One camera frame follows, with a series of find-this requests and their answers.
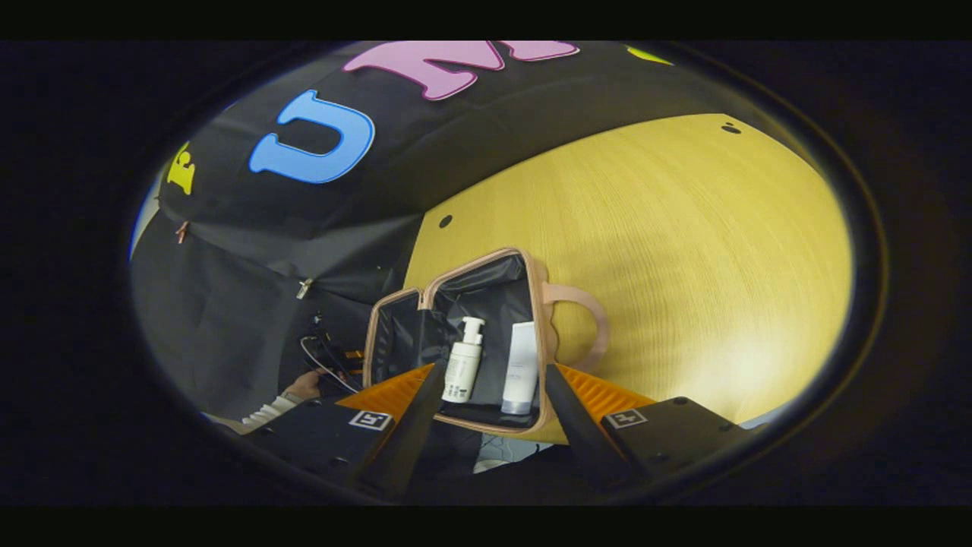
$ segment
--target black wire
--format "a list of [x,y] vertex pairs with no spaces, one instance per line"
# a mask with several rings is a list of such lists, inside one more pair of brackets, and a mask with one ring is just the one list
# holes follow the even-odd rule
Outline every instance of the black wire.
[[330,360],[333,361],[335,365],[337,365],[337,368],[341,369],[341,372],[343,372],[344,376],[347,377],[348,382],[352,383],[352,386],[356,387],[358,390],[365,389],[362,383],[358,382],[357,380],[352,380],[353,377],[351,376],[351,373],[348,372],[348,369],[344,368],[344,365],[341,363],[341,360],[335,357],[334,354],[330,351],[330,347],[328,347],[327,342],[325,342],[325,340],[320,337],[314,337],[314,338],[316,338],[317,342],[321,345],[321,347],[324,348],[324,351],[328,353],[328,357],[330,357]]
[[[317,371],[321,370],[321,367],[317,366],[316,363],[313,363],[313,362],[309,361],[306,356],[304,357],[304,364],[307,365],[307,368],[310,369],[312,372],[317,372]],[[323,375],[321,375],[321,378],[328,379],[328,382],[330,382],[330,384],[333,385],[334,387],[340,388],[341,389],[341,392],[346,392],[348,390],[347,387],[345,387],[344,385],[341,385],[341,382],[338,382],[337,380],[335,380],[334,377],[331,376],[330,374],[323,374]]]
[[314,361],[314,362],[315,362],[315,364],[317,364],[317,366],[319,366],[319,367],[321,367],[322,369],[324,369],[325,371],[327,371],[327,372],[328,372],[328,374],[329,374],[330,376],[332,376],[332,377],[334,377],[334,378],[335,378],[336,380],[338,380],[338,381],[339,381],[340,383],[342,383],[342,384],[344,384],[344,388],[345,388],[345,389],[347,389],[348,391],[351,391],[351,392],[353,392],[353,393],[357,393],[357,392],[359,392],[359,390],[358,390],[358,389],[355,389],[355,388],[354,388],[353,386],[351,386],[350,384],[348,384],[348,383],[346,383],[346,382],[345,382],[344,380],[342,380],[342,379],[341,379],[341,378],[340,378],[340,377],[339,377],[339,376],[338,376],[338,375],[337,375],[337,374],[336,374],[336,373],[335,373],[335,372],[334,372],[334,371],[333,371],[332,369],[330,369],[330,368],[328,368],[328,367],[326,367],[326,366],[324,366],[323,364],[321,364],[321,362],[320,362],[320,361],[318,361],[318,360],[317,360],[317,357],[315,356],[315,354],[314,354],[314,351],[313,351],[313,350],[311,350],[311,349],[308,349],[308,348],[307,348],[307,346],[306,346],[306,345],[304,344],[304,342],[305,342],[305,341],[306,341],[307,339],[311,339],[311,338],[316,338],[316,337],[313,337],[313,336],[306,336],[306,337],[304,337],[304,338],[302,338],[302,339],[300,339],[300,347],[301,347],[301,348],[303,348],[303,350],[304,350],[304,356],[306,356],[306,357],[308,357],[308,358],[310,358],[310,360],[311,360],[311,361]]

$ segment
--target metal clip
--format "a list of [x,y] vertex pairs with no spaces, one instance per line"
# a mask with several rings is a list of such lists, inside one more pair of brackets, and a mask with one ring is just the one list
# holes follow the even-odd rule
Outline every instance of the metal clip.
[[179,230],[176,230],[176,236],[179,236],[180,245],[182,244],[183,240],[186,238],[186,230],[188,228],[189,228],[189,221],[187,220],[186,222],[183,223],[182,226],[179,227]]
[[313,277],[307,277],[300,282],[300,290],[297,291],[297,299],[303,300],[303,297],[307,295],[307,291],[310,290],[310,284],[314,282]]

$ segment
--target white pump bottle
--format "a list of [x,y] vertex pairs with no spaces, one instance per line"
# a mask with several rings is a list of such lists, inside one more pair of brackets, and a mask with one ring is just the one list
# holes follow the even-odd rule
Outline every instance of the white pump bottle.
[[479,328],[486,321],[478,317],[463,317],[466,331],[463,340],[452,345],[449,366],[445,369],[445,389],[442,400],[450,403],[465,403],[472,395],[472,384],[476,381],[479,369],[479,355],[482,353],[483,335]]

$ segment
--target blue letter u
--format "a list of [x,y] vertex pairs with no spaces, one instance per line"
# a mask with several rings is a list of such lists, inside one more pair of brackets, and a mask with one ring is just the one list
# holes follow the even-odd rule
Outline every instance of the blue letter u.
[[341,140],[330,152],[318,155],[281,144],[277,134],[270,133],[250,155],[251,171],[273,171],[311,184],[329,182],[358,164],[374,140],[371,118],[346,106],[318,100],[314,90],[301,93],[284,107],[277,123],[283,125],[296,119],[335,128],[341,133]]

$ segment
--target wooden table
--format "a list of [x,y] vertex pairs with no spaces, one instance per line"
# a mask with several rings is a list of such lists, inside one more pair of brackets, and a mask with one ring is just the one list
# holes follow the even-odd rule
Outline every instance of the wooden table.
[[[426,213],[405,285],[504,246],[604,305],[611,340],[599,376],[655,400],[690,397],[735,422],[808,385],[851,298],[848,228],[826,182],[719,114],[606,131],[465,190]],[[553,323],[558,360],[570,364],[593,321],[561,303]],[[531,439],[565,442],[556,424]]]

